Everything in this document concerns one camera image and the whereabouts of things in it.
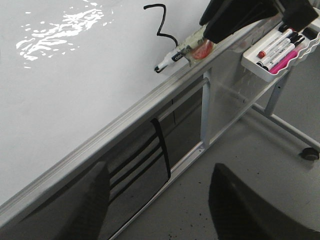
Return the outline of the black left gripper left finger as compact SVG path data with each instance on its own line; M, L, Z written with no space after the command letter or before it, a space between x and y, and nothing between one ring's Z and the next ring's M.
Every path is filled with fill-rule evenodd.
M278 14L271 0L211 0L199 24L204 38L217 44L238 30Z

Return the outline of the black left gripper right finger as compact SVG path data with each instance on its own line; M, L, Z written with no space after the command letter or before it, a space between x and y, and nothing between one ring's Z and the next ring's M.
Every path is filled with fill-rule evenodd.
M282 0L281 4L284 8L283 23L297 32L319 17L308 0Z

